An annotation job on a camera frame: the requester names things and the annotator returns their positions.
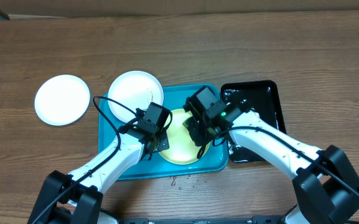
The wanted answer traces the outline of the white plate with stain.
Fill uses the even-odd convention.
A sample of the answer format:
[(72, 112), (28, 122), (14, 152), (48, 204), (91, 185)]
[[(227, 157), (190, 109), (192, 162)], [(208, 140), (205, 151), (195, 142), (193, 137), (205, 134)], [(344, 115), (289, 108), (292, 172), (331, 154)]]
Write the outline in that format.
[(120, 75), (110, 86), (107, 97), (133, 112), (146, 110), (150, 103), (163, 105), (162, 85), (150, 73), (133, 70)]

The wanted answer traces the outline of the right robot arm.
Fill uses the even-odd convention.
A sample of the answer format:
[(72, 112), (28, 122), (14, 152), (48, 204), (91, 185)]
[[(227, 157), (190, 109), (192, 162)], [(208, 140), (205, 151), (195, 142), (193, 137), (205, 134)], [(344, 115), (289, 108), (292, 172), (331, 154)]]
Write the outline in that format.
[(199, 156), (208, 143), (226, 139), (245, 147), (284, 173), (297, 203), (278, 223), (351, 223), (359, 210), (359, 176), (336, 146), (325, 150), (297, 141), (264, 122), (247, 104), (226, 104), (214, 96), (191, 96), (184, 110)]

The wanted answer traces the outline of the green and yellow sponge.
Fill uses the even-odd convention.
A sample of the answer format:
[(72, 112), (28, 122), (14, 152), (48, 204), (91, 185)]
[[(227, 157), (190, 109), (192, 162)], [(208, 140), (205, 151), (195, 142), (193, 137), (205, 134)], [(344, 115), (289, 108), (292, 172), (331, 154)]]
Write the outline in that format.
[(182, 125), (186, 128), (186, 129), (193, 129), (195, 127), (195, 119), (193, 116), (187, 118)]

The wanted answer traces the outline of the black plastic tray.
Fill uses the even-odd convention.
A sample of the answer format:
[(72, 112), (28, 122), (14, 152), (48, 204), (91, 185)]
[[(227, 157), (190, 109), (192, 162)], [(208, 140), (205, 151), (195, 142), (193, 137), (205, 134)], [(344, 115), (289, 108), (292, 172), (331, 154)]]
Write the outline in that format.
[[(221, 87), (220, 92), (224, 102), (236, 104), (248, 102), (265, 123), (283, 133), (286, 132), (277, 85), (272, 80), (226, 83)], [(227, 145), (229, 158), (233, 162), (264, 160), (249, 149), (236, 145), (233, 141), (228, 141)]]

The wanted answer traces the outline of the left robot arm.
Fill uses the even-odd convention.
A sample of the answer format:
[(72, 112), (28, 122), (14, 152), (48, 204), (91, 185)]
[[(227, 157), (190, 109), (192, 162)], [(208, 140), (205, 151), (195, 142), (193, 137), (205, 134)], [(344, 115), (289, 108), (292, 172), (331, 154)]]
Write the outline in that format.
[(117, 223), (100, 210), (104, 194), (145, 155), (168, 145), (166, 127), (120, 127), (110, 145), (85, 165), (68, 174), (55, 170), (47, 176), (28, 222)]

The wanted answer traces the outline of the teal plastic tray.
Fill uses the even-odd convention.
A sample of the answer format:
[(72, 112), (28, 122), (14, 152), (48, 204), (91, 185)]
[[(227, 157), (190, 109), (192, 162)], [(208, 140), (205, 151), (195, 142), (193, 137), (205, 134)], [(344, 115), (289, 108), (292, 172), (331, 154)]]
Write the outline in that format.
[[(164, 91), (163, 106), (170, 110), (183, 109), (185, 99), (193, 95), (203, 86), (208, 86), (217, 98), (220, 98), (219, 89), (216, 86), (207, 83), (164, 86), (162, 87)], [(117, 128), (125, 124), (113, 115), (106, 100), (100, 100), (98, 106)], [(98, 152), (101, 153), (113, 141), (114, 137), (115, 133), (113, 128), (104, 117), (99, 114)], [(147, 158), (148, 156), (146, 156), (146, 159), (143, 159), (136, 165), (130, 167), (118, 178), (118, 180), (149, 179), (175, 175), (190, 175), (202, 172), (215, 172), (222, 170), (229, 160), (227, 143), (217, 147), (210, 146), (208, 150), (206, 149), (206, 152), (201, 159), (187, 165), (178, 165), (168, 162), (159, 153), (154, 153), (150, 161), (148, 161)]]

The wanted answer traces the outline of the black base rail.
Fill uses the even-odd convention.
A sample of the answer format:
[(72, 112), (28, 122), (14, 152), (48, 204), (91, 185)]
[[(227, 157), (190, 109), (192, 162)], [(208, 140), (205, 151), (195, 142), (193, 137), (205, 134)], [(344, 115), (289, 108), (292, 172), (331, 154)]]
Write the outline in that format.
[(119, 224), (283, 224), (284, 215), (256, 215), (251, 218), (160, 219), (126, 218)]

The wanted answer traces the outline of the yellow plate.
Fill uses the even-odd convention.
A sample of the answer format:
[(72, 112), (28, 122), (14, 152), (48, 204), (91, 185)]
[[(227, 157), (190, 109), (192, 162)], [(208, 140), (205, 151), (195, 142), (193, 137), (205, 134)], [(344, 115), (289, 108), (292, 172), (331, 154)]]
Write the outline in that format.
[(159, 152), (168, 162), (178, 165), (187, 165), (198, 160), (197, 147), (189, 136), (188, 130), (182, 123), (191, 117), (190, 112), (183, 109), (172, 110), (173, 120), (167, 129), (169, 148)]

